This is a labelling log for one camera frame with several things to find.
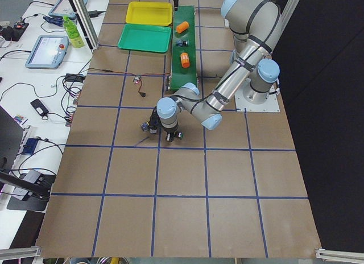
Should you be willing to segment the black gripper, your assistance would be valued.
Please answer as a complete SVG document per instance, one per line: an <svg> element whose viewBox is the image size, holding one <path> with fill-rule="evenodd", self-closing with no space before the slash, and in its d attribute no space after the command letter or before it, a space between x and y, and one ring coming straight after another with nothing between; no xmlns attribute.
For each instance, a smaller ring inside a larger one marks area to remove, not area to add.
<svg viewBox="0 0 364 264"><path fill-rule="evenodd" d="M149 131L151 134L157 134L161 128L161 121L157 113L157 107L155 106L149 118Z"/></svg>

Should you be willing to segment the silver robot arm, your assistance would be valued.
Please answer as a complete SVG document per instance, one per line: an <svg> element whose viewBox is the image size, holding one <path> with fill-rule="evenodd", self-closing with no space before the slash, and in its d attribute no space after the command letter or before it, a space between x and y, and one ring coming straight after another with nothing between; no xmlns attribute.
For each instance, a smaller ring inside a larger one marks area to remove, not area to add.
<svg viewBox="0 0 364 264"><path fill-rule="evenodd" d="M206 129L215 129L222 121L224 106L246 79L251 80L252 102L263 103L268 96L280 72L278 64L268 59L282 33L279 6L269 0L224 0L221 16L228 20L234 36L229 69L206 97L201 97L197 86L188 82L173 95L161 98L149 121L141 125L144 131L155 134L162 128L169 141L181 138L177 115L184 110Z"/></svg>

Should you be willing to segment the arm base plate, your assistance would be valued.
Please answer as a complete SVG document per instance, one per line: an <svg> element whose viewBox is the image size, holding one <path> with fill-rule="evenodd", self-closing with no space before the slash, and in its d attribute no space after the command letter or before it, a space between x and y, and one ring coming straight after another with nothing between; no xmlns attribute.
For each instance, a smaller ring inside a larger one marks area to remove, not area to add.
<svg viewBox="0 0 364 264"><path fill-rule="evenodd" d="M266 93L258 93L251 88L251 79L246 78L235 92L235 107L238 112L279 113L278 96L273 84Z"/></svg>

